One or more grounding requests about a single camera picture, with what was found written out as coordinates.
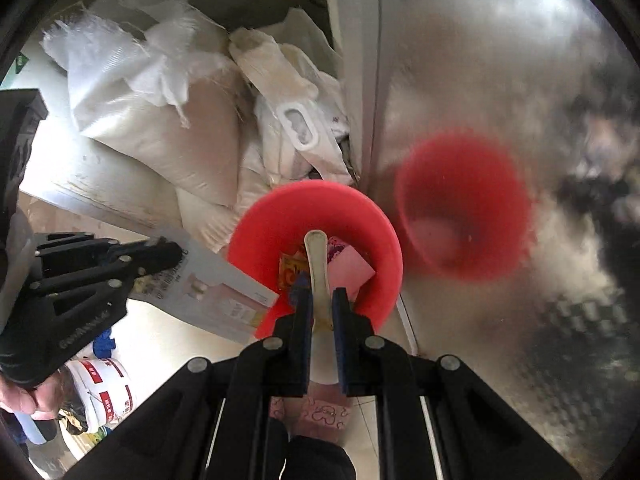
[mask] red and white bucket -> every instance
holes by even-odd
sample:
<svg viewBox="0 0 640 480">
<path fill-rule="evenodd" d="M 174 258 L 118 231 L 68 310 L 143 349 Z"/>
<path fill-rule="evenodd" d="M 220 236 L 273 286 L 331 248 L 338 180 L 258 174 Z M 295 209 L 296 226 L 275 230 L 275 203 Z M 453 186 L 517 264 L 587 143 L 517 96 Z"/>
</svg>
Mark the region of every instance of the red and white bucket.
<svg viewBox="0 0 640 480">
<path fill-rule="evenodd" d="M 131 380 L 115 359 L 80 359 L 66 367 L 84 404 L 87 433 L 130 413 L 135 405 Z"/>
</svg>

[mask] metal screw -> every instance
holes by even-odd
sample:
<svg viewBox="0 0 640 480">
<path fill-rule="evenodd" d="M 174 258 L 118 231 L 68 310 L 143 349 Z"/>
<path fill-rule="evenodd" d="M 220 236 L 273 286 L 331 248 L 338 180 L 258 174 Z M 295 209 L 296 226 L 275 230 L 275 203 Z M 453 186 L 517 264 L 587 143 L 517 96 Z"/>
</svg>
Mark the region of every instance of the metal screw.
<svg viewBox="0 0 640 480">
<path fill-rule="evenodd" d="M 284 341 L 279 337 L 268 337 L 262 342 L 262 346 L 267 350 L 279 350 L 282 345 L 284 345 Z"/>
<path fill-rule="evenodd" d="M 204 357 L 194 357 L 187 363 L 187 370 L 192 374 L 199 374 L 206 370 L 207 366 L 209 366 L 209 363 Z"/>
<path fill-rule="evenodd" d="M 449 372 L 453 372 L 460 368 L 460 359 L 458 359 L 455 355 L 445 355 L 440 359 L 440 366 L 442 366 L 445 370 L 449 370 Z"/>
<path fill-rule="evenodd" d="M 385 340 L 379 335 L 370 335 L 364 340 L 364 344 L 372 350 L 380 350 L 385 345 Z"/>
</svg>

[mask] plastic spoon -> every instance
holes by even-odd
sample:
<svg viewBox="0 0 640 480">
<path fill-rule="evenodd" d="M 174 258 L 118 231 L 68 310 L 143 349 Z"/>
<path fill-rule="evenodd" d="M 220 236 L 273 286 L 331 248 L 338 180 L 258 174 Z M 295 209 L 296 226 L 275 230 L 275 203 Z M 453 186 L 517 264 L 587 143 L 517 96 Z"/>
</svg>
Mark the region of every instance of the plastic spoon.
<svg viewBox="0 0 640 480">
<path fill-rule="evenodd" d="M 309 378 L 319 384 L 335 384 L 338 382 L 338 364 L 335 356 L 331 295 L 326 275 L 326 247 L 327 237 L 324 232 L 313 230 L 306 234 L 305 249 L 314 302 Z"/>
</svg>

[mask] tile floor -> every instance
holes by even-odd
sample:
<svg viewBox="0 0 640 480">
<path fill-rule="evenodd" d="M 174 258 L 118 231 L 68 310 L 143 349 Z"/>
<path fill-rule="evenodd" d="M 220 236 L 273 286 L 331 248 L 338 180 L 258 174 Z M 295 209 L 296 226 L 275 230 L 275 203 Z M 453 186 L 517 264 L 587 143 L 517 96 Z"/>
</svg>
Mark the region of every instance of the tile floor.
<svg viewBox="0 0 640 480">
<path fill-rule="evenodd" d="M 35 230 L 90 231 L 99 237 L 113 237 L 121 242 L 142 237 L 95 219 L 69 213 L 44 202 L 20 197 Z M 117 349 L 114 357 L 121 361 L 136 385 L 136 400 L 144 401 L 178 368 L 194 356 L 220 361 L 238 355 L 242 345 L 215 336 L 184 323 L 141 301 L 129 300 L 127 316 L 113 327 Z M 410 352 L 410 345 L 397 310 L 394 310 L 380 335 Z M 346 430 L 344 449 L 356 468 L 358 480 L 377 480 L 378 438 L 376 404 L 373 397 L 357 399 Z"/>
</svg>

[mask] stainless steel panel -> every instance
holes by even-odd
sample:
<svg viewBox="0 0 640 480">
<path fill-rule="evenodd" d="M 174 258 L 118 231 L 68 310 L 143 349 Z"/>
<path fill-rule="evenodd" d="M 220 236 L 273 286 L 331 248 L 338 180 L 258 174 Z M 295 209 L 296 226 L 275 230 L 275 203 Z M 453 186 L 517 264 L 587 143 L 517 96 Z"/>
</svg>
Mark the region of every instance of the stainless steel panel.
<svg viewBox="0 0 640 480">
<path fill-rule="evenodd" d="M 557 190 L 569 174 L 633 172 L 638 67 L 589 0 L 393 1 L 370 195 L 397 222 L 394 174 L 411 146 L 471 126 L 510 148 L 536 203 L 529 256 L 507 278 L 444 280 L 408 258 L 402 298 L 420 353 L 459 355 L 584 478 L 599 478 L 640 416 L 640 304 L 632 274 L 621 281 L 628 262 L 610 270 L 610 240 Z"/>
</svg>

